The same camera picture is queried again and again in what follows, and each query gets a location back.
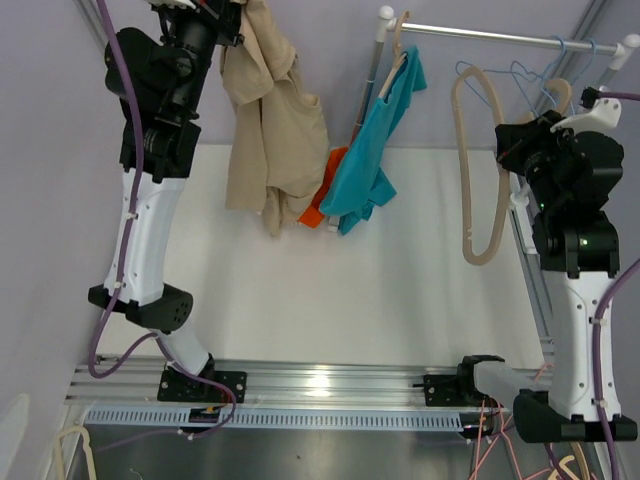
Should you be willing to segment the beige t shirt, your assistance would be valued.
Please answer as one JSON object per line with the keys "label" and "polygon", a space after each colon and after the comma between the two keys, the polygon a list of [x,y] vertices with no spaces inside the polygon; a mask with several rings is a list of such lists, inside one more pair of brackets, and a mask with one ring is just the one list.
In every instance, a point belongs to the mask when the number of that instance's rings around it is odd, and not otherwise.
{"label": "beige t shirt", "polygon": [[274,237],[298,221],[320,189],[329,137],[320,99],[302,84],[295,47],[264,1],[242,1],[236,47],[220,55],[235,112],[225,206],[260,214]]}

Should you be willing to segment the orange t shirt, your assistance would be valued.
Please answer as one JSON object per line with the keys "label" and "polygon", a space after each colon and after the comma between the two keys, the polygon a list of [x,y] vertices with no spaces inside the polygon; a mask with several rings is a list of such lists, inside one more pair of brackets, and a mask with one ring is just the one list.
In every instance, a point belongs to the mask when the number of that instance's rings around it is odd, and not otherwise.
{"label": "orange t shirt", "polygon": [[311,204],[299,217],[298,222],[309,228],[317,228],[325,219],[325,215],[320,211],[320,205],[325,199],[331,184],[334,180],[336,172],[348,151],[348,147],[339,147],[332,149],[326,164],[322,185],[316,192]]}

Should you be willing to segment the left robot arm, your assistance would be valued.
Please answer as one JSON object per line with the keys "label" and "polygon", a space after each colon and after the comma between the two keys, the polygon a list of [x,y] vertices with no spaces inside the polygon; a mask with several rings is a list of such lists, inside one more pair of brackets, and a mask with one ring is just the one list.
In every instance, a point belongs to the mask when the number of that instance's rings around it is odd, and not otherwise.
{"label": "left robot arm", "polygon": [[107,8],[99,10],[108,38],[105,84],[125,118],[123,205],[109,273],[88,299],[158,344],[167,359],[160,400],[235,404],[244,382],[216,370],[189,320],[193,297],[166,283],[164,261],[200,136],[203,86],[215,48],[243,40],[240,7],[231,1],[154,1],[150,7],[159,17],[159,39],[133,27],[116,30]]}

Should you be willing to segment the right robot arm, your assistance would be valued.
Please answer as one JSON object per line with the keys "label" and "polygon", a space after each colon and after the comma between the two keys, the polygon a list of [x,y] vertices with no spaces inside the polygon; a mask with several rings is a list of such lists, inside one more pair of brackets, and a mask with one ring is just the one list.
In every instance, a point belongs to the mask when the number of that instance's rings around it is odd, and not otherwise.
{"label": "right robot arm", "polygon": [[551,384],[537,387],[496,356],[467,356],[455,392],[466,404],[495,400],[527,443],[631,442],[612,368],[608,306],[621,281],[619,237],[603,207],[623,175],[624,148],[597,131],[560,127],[548,111],[496,127],[497,162],[526,179],[539,208],[532,236],[555,323]]}

